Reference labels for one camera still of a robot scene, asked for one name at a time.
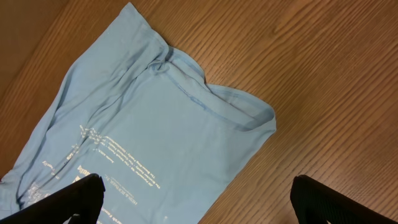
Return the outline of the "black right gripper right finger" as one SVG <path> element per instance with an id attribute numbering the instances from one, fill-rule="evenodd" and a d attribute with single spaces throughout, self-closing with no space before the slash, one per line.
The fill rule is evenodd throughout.
<path id="1" fill-rule="evenodd" d="M 307 175 L 294 177 L 290 201 L 300 224 L 397 224 Z"/>

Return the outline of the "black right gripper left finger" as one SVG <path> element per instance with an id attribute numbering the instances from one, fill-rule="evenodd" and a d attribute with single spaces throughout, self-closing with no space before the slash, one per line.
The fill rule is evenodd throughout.
<path id="1" fill-rule="evenodd" d="M 95 224 L 106 189 L 98 174 L 90 174 L 37 203 L 1 220 L 1 224 Z"/>

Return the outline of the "light blue printed t-shirt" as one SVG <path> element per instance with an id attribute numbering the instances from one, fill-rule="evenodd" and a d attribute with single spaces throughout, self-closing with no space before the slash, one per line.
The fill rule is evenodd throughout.
<path id="1" fill-rule="evenodd" d="M 106 188 L 99 223 L 198 223 L 275 131 L 270 105 L 205 83 L 127 4 L 2 178 L 1 216 L 95 173 Z"/>

